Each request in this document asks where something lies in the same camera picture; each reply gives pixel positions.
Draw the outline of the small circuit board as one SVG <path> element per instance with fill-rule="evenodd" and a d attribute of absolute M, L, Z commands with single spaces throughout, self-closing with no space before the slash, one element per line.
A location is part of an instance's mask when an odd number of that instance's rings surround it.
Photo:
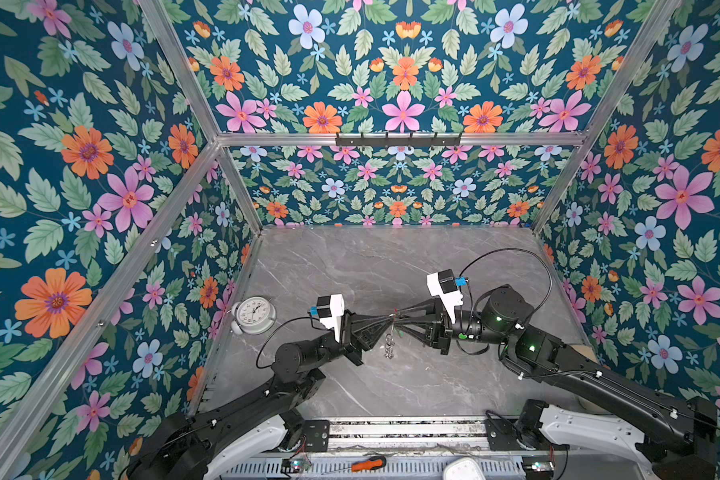
<path fill-rule="evenodd" d="M 312 470 L 312 463 L 307 459 L 284 459 L 280 473 L 286 476 L 302 475 Z"/>
<path fill-rule="evenodd" d="M 555 475 L 555 465 L 550 460 L 524 459 L 522 468 L 526 480 L 552 480 Z"/>

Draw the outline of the white device front edge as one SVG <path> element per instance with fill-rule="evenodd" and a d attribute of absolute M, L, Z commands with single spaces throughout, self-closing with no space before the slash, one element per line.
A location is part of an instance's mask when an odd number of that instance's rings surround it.
<path fill-rule="evenodd" d="M 464 457 L 449 463 L 442 472 L 443 480 L 485 480 L 480 464 L 473 458 Z"/>

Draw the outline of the metal keyring disc red grip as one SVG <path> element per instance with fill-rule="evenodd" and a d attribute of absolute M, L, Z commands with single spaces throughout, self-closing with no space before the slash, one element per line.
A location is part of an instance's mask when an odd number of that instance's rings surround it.
<path fill-rule="evenodd" d="M 394 334 L 395 334 L 395 324 L 398 319 L 398 311 L 393 311 L 390 315 L 390 322 L 389 322 L 389 328 L 386 331 L 385 334 L 385 340 L 384 340 L 384 357 L 387 360 L 392 360 L 394 358 L 394 347 L 395 347 L 395 340 L 394 340 Z"/>

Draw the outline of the right small circuit board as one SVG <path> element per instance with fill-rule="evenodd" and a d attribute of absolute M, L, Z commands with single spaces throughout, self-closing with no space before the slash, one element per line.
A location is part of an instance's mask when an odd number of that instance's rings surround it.
<path fill-rule="evenodd" d="M 524 459 L 522 468 L 526 480 L 552 480 L 555 475 L 555 465 L 550 460 Z"/>

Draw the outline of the beige sponge block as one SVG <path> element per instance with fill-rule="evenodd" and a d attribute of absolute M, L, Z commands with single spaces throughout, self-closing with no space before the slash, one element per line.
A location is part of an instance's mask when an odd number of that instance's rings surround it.
<path fill-rule="evenodd" d="M 588 360 L 597 363 L 598 359 L 594 349 L 590 345 L 572 345 L 572 348 L 580 355 L 586 357 Z"/>

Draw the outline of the white alarm clock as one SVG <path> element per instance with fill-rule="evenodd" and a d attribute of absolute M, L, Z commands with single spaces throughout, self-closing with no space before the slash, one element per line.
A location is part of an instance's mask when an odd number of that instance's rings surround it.
<path fill-rule="evenodd" d="M 232 306 L 231 330 L 236 335 L 260 335 L 276 321 L 276 308 L 264 297 L 252 296 Z"/>

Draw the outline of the orange handled screwdriver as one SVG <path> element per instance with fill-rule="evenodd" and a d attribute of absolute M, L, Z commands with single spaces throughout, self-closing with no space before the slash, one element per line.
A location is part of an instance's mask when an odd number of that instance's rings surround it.
<path fill-rule="evenodd" d="M 384 468 L 387 465 L 387 458 L 383 455 L 375 455 L 368 457 L 366 459 L 363 459 L 358 462 L 354 462 L 351 467 L 350 471 L 352 473 L 360 473 L 360 472 L 371 472 L 376 471 Z"/>

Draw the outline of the black wall hook rack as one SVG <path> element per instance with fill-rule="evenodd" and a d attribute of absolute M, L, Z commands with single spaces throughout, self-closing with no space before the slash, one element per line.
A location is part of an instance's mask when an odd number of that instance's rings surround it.
<path fill-rule="evenodd" d="M 459 146 L 462 143 L 460 134 L 421 134 L 413 132 L 396 134 L 389 132 L 383 134 L 336 134 L 334 139 L 336 146 L 370 148 L 413 147 L 428 149 L 433 147 Z"/>

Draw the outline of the left small circuit board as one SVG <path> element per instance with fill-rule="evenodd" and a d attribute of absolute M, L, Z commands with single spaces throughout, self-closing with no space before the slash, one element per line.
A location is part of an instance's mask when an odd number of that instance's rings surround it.
<path fill-rule="evenodd" d="M 280 473 L 286 476 L 302 475 L 312 470 L 312 463 L 307 459 L 284 459 Z"/>

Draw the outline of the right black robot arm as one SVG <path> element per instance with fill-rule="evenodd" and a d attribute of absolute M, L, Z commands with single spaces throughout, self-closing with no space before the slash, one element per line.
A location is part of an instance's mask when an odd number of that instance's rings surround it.
<path fill-rule="evenodd" d="M 604 368 L 532 326 L 533 307 L 509 285 L 476 303 L 479 313 L 436 297 L 393 319 L 397 328 L 442 353 L 454 340 L 494 345 L 499 361 L 519 379 L 565 390 L 601 410 L 569 411 L 530 399 L 515 421 L 504 423 L 520 445 L 589 448 L 632 460 L 659 479 L 715 477 L 719 429 L 710 401 L 677 399 Z"/>

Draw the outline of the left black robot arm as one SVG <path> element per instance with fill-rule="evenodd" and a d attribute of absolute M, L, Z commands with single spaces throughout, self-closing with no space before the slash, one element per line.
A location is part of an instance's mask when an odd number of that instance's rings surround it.
<path fill-rule="evenodd" d="M 325 375 L 320 368 L 345 357 L 362 364 L 362 353 L 373 348 L 394 317 L 340 316 L 342 332 L 325 330 L 318 337 L 286 342 L 267 366 L 270 379 L 219 407 L 193 416 L 178 412 L 163 420 L 142 450 L 120 474 L 122 479 L 214 479 L 232 464 L 231 449 L 242 448 L 245 436 L 262 433 L 273 420 L 277 438 L 264 443 L 277 447 L 290 426 L 301 420 L 295 408 L 314 396 Z"/>

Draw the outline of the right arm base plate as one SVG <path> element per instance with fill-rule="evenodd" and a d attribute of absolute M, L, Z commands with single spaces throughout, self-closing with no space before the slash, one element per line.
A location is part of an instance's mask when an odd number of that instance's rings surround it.
<path fill-rule="evenodd" d="M 515 424 L 490 410 L 485 412 L 486 438 L 492 451 L 533 451 L 536 445 L 527 443 Z"/>

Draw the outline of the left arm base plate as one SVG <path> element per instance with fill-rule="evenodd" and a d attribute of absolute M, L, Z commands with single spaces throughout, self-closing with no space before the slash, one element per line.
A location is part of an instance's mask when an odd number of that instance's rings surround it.
<path fill-rule="evenodd" d="M 289 431 L 287 450 L 323 453 L 328 451 L 331 433 L 329 420 L 306 420 Z"/>

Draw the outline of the aluminium front rail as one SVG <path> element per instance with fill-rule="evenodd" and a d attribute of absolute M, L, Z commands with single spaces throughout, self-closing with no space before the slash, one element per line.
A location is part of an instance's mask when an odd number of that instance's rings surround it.
<path fill-rule="evenodd" d="M 483 416 L 435 417 L 331 417 L 328 451 L 346 449 L 427 449 L 452 448 L 477 452 L 492 451 L 486 438 Z M 306 420 L 276 417 L 253 430 L 259 440 L 272 435 L 287 449 L 289 431 Z M 594 415 L 550 406 L 540 414 L 528 414 L 512 421 L 527 443 L 545 451 L 554 445 L 584 448 L 624 458 L 638 456 L 643 432 L 610 415 Z"/>

